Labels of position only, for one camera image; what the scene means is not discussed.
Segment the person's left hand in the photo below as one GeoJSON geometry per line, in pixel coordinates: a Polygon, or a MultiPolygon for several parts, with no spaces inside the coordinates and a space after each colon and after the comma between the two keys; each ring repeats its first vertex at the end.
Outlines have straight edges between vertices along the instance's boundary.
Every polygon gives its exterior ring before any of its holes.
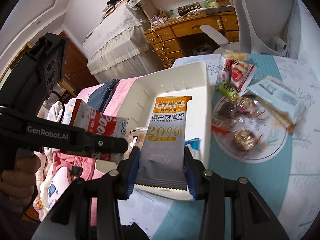
{"type": "Polygon", "coordinates": [[[3,171],[1,178],[1,193],[4,203],[8,206],[26,207],[31,203],[36,190],[36,172],[41,162],[36,155],[20,158],[16,162],[16,169],[3,171]]]}

